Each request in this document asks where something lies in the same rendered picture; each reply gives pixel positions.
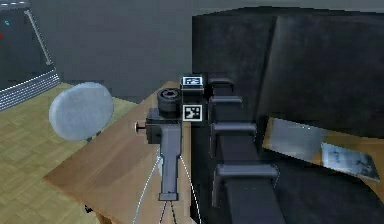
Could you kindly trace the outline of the grey speckled book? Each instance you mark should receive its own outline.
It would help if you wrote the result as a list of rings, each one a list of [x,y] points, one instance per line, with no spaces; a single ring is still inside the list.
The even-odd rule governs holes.
[[[325,142],[321,143],[321,151],[324,167],[356,177],[380,181],[379,173],[370,155]]]

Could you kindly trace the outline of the black sofa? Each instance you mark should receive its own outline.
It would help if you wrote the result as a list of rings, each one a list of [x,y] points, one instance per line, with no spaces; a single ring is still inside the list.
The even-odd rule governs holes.
[[[286,224],[384,224],[361,179],[262,146],[269,118],[384,139],[384,14],[234,9],[194,17],[192,46],[193,71],[232,80],[257,124]]]

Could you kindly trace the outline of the brown wooden side table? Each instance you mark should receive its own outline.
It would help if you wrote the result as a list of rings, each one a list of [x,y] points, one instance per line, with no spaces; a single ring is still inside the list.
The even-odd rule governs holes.
[[[268,119],[265,137],[262,140],[262,146],[269,150],[271,150],[268,146],[268,143],[273,119],[274,118]],[[357,178],[361,179],[368,187],[370,187],[373,192],[384,203],[384,139],[359,137],[341,132],[327,130],[327,134],[322,142],[341,146],[370,155],[379,173],[380,181],[376,182],[361,177]],[[307,162],[323,166],[321,146],[320,150],[314,155],[314,157]]]

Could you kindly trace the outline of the grey round cushion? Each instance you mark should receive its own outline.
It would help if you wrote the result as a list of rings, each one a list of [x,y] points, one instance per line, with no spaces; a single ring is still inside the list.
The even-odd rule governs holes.
[[[93,137],[114,112],[109,90],[95,82],[77,84],[61,92],[49,108],[49,122],[63,139],[80,141]]]

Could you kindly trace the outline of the grey flat sheet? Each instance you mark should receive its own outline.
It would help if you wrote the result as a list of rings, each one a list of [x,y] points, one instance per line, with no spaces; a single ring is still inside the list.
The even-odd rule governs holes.
[[[327,130],[274,118],[268,146],[271,150],[305,161],[320,150]]]

